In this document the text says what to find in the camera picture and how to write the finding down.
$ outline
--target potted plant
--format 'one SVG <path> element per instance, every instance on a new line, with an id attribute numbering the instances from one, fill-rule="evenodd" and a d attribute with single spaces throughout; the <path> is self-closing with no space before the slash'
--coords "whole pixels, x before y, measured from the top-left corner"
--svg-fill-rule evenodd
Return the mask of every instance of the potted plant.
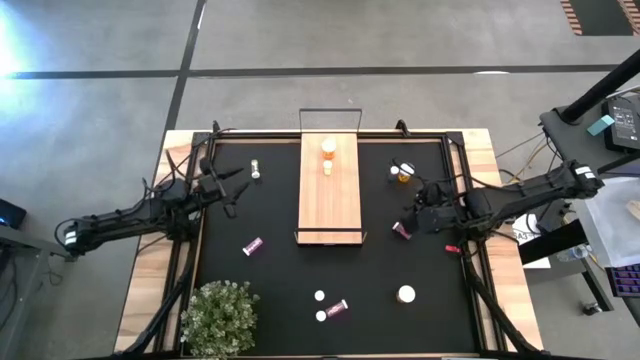
<path id="1" fill-rule="evenodd" d="M 180 341 L 189 344 L 193 355 L 216 359 L 252 348 L 251 331 L 258 320 L 252 306 L 259 299 L 249 295 L 248 282 L 214 281 L 194 290 L 181 314 Z"/>

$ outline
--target small bottle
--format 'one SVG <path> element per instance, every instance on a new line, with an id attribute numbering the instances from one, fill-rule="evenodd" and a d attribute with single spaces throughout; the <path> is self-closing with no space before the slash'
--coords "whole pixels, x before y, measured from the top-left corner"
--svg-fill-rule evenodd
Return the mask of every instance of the small bottle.
<path id="1" fill-rule="evenodd" d="M 409 163 L 403 163 L 402 165 L 400 165 L 400 173 L 398 174 L 398 180 L 402 183 L 407 183 L 409 182 L 409 179 L 411 179 L 411 176 L 413 176 L 415 172 L 416 171 L 413 168 L 413 165 Z"/>
<path id="2" fill-rule="evenodd" d="M 584 245 L 584 244 L 574 246 L 571 249 L 567 249 L 557 253 L 556 257 L 561 262 L 580 260 L 587 257 L 587 255 L 589 255 L 589 248 L 590 248 L 589 245 Z"/>
<path id="3" fill-rule="evenodd" d="M 260 170 L 258 169 L 258 160 L 251 160 L 251 177 L 254 180 L 258 180 L 260 178 Z"/>
<path id="4" fill-rule="evenodd" d="M 327 138 L 322 142 L 322 156 L 325 160 L 332 160 L 336 155 L 336 139 Z"/>
<path id="5" fill-rule="evenodd" d="M 398 181 L 398 174 L 400 173 L 400 168 L 397 166 L 392 166 L 389 168 L 389 182 Z"/>
<path id="6" fill-rule="evenodd" d="M 331 162 L 331 160 L 325 160 L 325 162 L 322 164 L 322 167 L 324 168 L 325 175 L 331 175 L 331 169 L 333 168 L 333 163 Z"/>

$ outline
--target wooden table frame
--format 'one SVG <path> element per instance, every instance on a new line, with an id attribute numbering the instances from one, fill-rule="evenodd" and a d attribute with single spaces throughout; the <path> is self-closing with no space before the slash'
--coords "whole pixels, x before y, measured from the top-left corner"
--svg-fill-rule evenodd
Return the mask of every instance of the wooden table frame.
<path id="1" fill-rule="evenodd" d="M 501 185 L 498 167 L 495 161 L 493 148 L 489 132 L 486 129 L 438 129 L 438 130 L 412 130 L 412 134 L 434 133 L 458 131 L 463 134 L 464 154 L 460 154 L 457 147 L 452 147 L 452 160 L 455 174 L 463 171 L 461 158 L 466 157 L 466 163 L 469 166 L 471 176 L 474 178 L 490 183 L 493 185 Z M 156 177 L 154 183 L 158 183 L 165 178 L 169 172 L 169 164 L 164 153 L 168 150 L 174 160 L 181 160 L 189 155 L 194 133 L 199 131 L 191 130 L 175 130 L 166 134 L 163 151 L 158 163 Z M 349 132 L 348 130 L 305 130 L 304 132 Z M 269 142 L 299 142 L 299 138 L 295 139 L 278 139 L 269 137 L 273 133 L 289 133 L 300 134 L 300 130 L 233 130 L 232 134 L 255 135 L 259 136 L 261 141 Z M 375 133 L 398 133 L 400 130 L 360 130 L 359 133 L 375 134 Z M 235 139 L 235 140 L 216 140 L 216 143 L 224 142 L 255 142 L 252 139 Z M 404 139 L 403 142 L 424 142 L 425 139 Z M 181 170 L 186 171 L 187 164 L 183 164 Z M 465 181 L 463 178 L 458 179 L 458 188 L 463 191 Z M 139 247 L 142 247 L 154 239 L 158 234 L 149 234 L 142 236 Z M 157 311 L 162 302 L 163 294 L 166 291 L 165 286 L 167 277 L 169 276 L 167 268 L 171 258 L 172 250 L 177 250 L 178 269 L 182 269 L 186 261 L 186 254 L 189 248 L 188 243 L 173 244 L 168 240 L 157 242 L 149 246 L 141 253 L 134 264 L 131 282 L 127 294 L 127 299 L 123 309 L 120 327 L 115 343 L 115 350 L 123 350 L 129 346 L 144 329 L 151 317 Z M 489 266 L 481 266 L 480 259 L 474 258 L 476 270 L 482 276 L 489 273 L 493 279 L 493 288 L 495 295 L 501 308 L 511 319 L 516 328 L 524 335 L 524 337 L 535 347 L 542 348 L 538 325 L 535 319 L 535 313 L 531 304 L 524 270 L 520 261 L 518 247 L 512 241 L 503 239 L 500 236 L 493 236 L 486 243 L 486 257 Z M 483 333 L 485 334 L 484 346 L 486 349 L 498 349 L 498 343 L 503 336 L 495 336 L 494 321 L 489 314 L 488 309 L 481 299 L 478 297 L 479 310 L 482 318 Z M 163 348 L 155 350 L 170 350 L 173 346 L 175 338 L 175 329 L 178 321 L 178 309 L 180 301 L 176 303 L 172 309 L 166 325 L 165 341 Z M 507 348 L 514 350 L 513 346 L 507 340 Z M 406 356 L 415 356 L 416 354 L 406 354 Z M 420 356 L 433 357 L 442 356 L 442 354 L 420 354 Z"/>

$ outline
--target concrete floor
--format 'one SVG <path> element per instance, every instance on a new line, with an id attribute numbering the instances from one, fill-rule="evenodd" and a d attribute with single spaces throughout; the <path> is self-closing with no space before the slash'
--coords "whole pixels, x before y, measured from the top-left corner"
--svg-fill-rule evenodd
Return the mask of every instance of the concrete floor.
<path id="1" fill-rule="evenodd" d="M 195 0 L 0 1 L 0 72 L 178 69 Z M 558 0 L 209 0 L 192 69 L 296 66 L 610 64 L 636 37 L 576 37 Z M 486 127 L 496 153 L 540 131 L 538 115 L 602 73 L 190 79 L 177 129 L 297 127 L 301 107 L 361 107 L 362 127 Z M 0 198 L 29 211 L 24 230 L 51 239 L 68 217 L 136 201 L 151 177 L 170 79 L 0 80 Z M 498 159 L 518 170 L 529 143 Z M 544 152 L 527 175 L 546 171 Z M 71 359 L 113 349 L 135 239 L 107 244 L 46 284 L 21 356 Z M 580 316 L 580 277 L 530 287 L 553 353 L 632 359 L 640 330 L 621 302 Z"/>

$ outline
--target white disc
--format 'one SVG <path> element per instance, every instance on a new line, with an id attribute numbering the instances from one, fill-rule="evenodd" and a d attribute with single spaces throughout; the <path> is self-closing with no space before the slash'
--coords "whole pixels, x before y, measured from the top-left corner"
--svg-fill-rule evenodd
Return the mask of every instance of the white disc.
<path id="1" fill-rule="evenodd" d="M 316 291 L 316 293 L 313 295 L 313 297 L 316 298 L 316 301 L 324 300 L 324 291 L 322 291 L 322 290 Z"/>
<path id="2" fill-rule="evenodd" d="M 327 320 L 327 314 L 322 310 L 318 311 L 316 313 L 316 320 L 318 320 L 320 322 L 323 322 L 323 321 Z"/>
<path id="3" fill-rule="evenodd" d="M 404 285 L 398 290 L 398 299 L 404 303 L 410 303 L 416 298 L 416 291 L 409 285 Z"/>

